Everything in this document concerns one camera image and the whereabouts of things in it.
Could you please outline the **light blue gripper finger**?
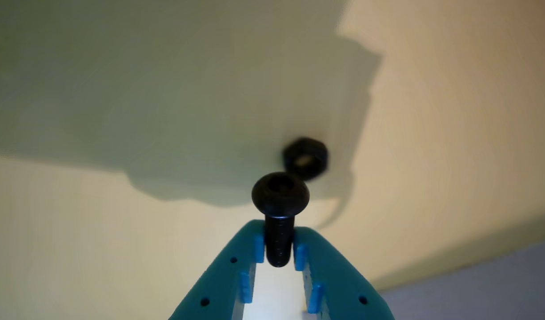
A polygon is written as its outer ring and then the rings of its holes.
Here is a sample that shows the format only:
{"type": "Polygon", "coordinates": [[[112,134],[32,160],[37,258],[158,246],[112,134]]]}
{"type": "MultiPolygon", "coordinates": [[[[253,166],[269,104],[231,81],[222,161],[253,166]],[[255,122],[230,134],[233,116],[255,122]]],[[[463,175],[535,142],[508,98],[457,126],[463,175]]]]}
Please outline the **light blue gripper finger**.
{"type": "Polygon", "coordinates": [[[213,260],[171,320],[241,320],[252,303],[256,264],[264,261],[264,221],[244,225],[213,260]]]}
{"type": "Polygon", "coordinates": [[[307,312],[318,320],[393,320],[386,301],[327,239],[296,227],[295,269],[302,272],[307,312]]]}

